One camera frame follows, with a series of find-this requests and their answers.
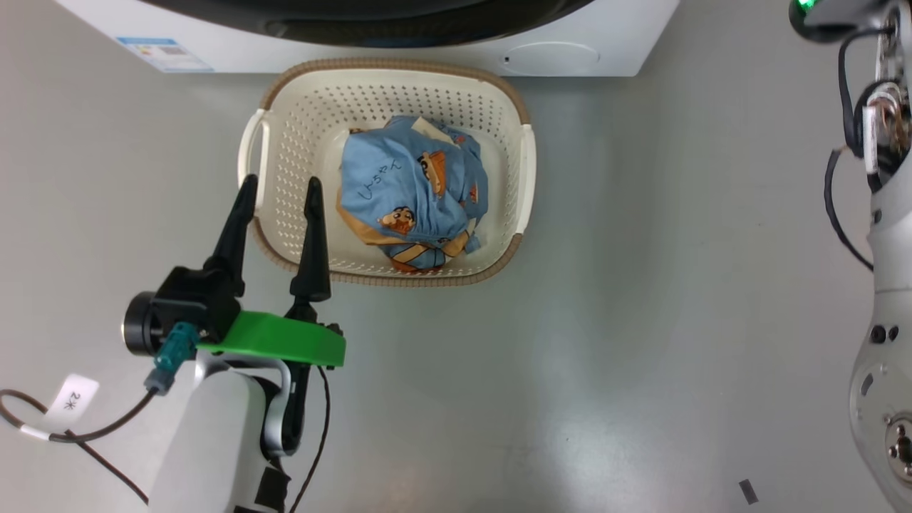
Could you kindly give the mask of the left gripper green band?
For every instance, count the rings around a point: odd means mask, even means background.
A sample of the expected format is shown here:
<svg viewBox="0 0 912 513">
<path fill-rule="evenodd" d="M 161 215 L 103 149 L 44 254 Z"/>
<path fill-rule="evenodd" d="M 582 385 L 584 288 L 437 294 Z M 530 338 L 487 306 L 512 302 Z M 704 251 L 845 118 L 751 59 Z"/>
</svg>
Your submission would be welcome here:
<svg viewBox="0 0 912 513">
<path fill-rule="evenodd" d="M 254 217 L 259 178 L 247 175 L 226 217 L 214 253 L 205 261 L 206 271 L 228 276 L 232 294 L 244 294 L 242 279 L 248 225 Z M 281 374 L 279 390 L 265 406 L 261 446 L 267 457 L 292 457 L 299 450 L 305 425 L 306 396 L 310 370 L 341 367 L 346 357 L 346 340 L 338 325 L 316 323 L 313 305 L 331 299 L 328 232 L 323 207 L 323 186 L 317 177 L 309 179 L 303 213 L 305 238 L 299 270 L 290 283 L 294 298 L 286 315 L 243 311 L 235 319 L 224 341 L 202 342 L 198 346 L 198 381 L 220 371 L 274 369 Z"/>
</svg>

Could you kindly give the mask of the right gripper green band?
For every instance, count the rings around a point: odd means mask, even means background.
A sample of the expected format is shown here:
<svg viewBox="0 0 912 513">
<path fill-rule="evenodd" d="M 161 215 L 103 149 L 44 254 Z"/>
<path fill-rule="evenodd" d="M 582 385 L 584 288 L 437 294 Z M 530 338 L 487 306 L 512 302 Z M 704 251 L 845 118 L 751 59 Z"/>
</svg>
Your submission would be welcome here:
<svg viewBox="0 0 912 513">
<path fill-rule="evenodd" d="M 789 25 L 800 38 L 835 43 L 880 25 L 890 1 L 789 1 Z"/>
</svg>

